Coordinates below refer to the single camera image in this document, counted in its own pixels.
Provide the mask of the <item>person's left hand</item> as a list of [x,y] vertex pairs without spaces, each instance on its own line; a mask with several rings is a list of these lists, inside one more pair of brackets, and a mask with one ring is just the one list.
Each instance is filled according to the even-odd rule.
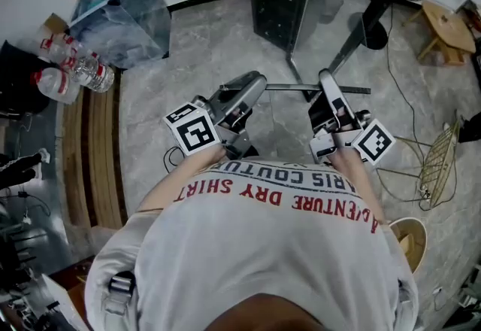
[[241,108],[235,109],[232,113],[225,117],[220,123],[220,126],[239,133],[242,129],[245,129],[247,119],[252,115],[251,109],[243,111]]

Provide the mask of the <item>wooden plank ledge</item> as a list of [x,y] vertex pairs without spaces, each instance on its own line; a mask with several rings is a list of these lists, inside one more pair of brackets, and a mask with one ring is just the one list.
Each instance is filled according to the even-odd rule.
[[119,153],[122,72],[114,73],[107,92],[82,88],[61,117],[67,212],[77,226],[120,229],[128,220]]

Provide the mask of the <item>small cardboard piece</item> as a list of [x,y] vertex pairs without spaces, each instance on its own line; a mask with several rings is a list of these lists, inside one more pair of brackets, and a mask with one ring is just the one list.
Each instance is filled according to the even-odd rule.
[[59,35],[68,31],[68,24],[57,14],[52,13],[40,25],[38,31],[41,35]]

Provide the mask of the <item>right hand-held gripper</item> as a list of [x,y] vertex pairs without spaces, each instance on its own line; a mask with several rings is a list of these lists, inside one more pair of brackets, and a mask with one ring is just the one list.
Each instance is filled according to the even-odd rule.
[[[395,138],[386,127],[371,116],[367,110],[354,112],[330,71],[319,72],[322,92],[311,105],[308,114],[314,136],[310,140],[310,151],[315,162],[333,154],[337,149],[356,149],[362,160],[376,165],[395,144]],[[357,127],[351,131],[340,131],[337,121],[337,101],[345,102]]]

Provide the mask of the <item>person's left forearm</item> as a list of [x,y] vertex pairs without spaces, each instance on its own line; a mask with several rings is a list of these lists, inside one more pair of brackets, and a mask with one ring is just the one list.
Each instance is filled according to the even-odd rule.
[[187,156],[148,192],[138,208],[138,213],[166,209],[191,178],[208,166],[218,163],[224,156],[225,149],[221,144],[212,145]]

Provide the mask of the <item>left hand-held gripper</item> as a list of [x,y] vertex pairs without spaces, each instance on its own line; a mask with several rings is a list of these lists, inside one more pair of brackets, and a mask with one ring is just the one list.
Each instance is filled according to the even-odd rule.
[[264,75],[250,71],[220,86],[208,99],[196,96],[169,112],[163,120],[187,156],[215,144],[224,146],[228,157],[255,156],[257,151],[246,126],[236,133],[220,123],[237,108],[253,110],[266,85]]

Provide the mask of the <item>teal cloth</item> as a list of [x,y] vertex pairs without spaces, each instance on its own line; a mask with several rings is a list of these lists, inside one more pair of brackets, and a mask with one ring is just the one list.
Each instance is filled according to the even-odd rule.
[[77,6],[77,9],[79,10],[79,12],[83,13],[83,12],[87,12],[89,11],[90,9],[98,6],[98,5],[101,5],[103,4],[104,2],[106,2],[107,0],[79,0],[79,3],[78,3],[78,6]]

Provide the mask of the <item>black device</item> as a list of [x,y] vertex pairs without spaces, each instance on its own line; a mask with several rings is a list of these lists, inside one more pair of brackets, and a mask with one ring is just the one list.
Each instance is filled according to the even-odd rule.
[[469,120],[462,118],[458,134],[458,143],[478,140],[481,140],[481,112],[475,114]]

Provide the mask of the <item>wooden stool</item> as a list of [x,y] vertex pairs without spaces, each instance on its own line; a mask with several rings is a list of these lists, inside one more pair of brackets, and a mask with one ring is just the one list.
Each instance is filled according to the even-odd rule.
[[424,1],[421,8],[403,26],[423,17],[431,30],[432,39],[419,53],[417,59],[422,62],[433,50],[438,49],[447,66],[463,66],[464,56],[476,52],[474,37],[457,13],[434,2]]

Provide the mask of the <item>large clear water jug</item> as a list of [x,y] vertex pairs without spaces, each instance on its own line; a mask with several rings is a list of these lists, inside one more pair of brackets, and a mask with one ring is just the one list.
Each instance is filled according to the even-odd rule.
[[33,79],[43,95],[66,105],[74,103],[80,91],[79,83],[58,68],[41,69],[33,74]]

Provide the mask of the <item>white box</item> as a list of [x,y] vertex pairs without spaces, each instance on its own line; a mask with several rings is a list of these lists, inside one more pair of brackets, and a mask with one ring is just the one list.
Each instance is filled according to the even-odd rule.
[[86,319],[84,304],[84,283],[78,282],[72,288],[65,288],[51,277],[42,274],[44,283],[64,318],[76,331],[91,331]]

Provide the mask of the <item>beige round bucket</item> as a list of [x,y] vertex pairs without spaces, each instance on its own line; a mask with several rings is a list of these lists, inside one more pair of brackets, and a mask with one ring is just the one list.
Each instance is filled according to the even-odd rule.
[[413,274],[419,269],[425,256],[428,234],[424,223],[415,217],[393,220],[389,227],[395,234]]

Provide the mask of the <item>person's right forearm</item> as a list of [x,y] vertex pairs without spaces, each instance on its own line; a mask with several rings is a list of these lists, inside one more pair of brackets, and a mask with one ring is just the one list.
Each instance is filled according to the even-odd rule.
[[360,197],[371,209],[377,221],[381,224],[387,224],[382,207],[374,193],[365,165],[358,151],[350,147],[342,147],[333,154],[328,155],[328,161],[352,183]]

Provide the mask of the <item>black bag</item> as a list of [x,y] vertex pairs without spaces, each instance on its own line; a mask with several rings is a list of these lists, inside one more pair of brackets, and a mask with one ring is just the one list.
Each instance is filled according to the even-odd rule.
[[52,66],[5,41],[0,48],[0,118],[21,120],[48,106],[50,98],[38,89],[35,75]]

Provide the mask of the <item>person's right hand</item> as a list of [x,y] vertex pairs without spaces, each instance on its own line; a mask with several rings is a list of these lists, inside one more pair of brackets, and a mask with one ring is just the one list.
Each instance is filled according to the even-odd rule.
[[340,131],[351,131],[357,127],[355,118],[349,112],[348,107],[342,100],[337,101],[337,121]]

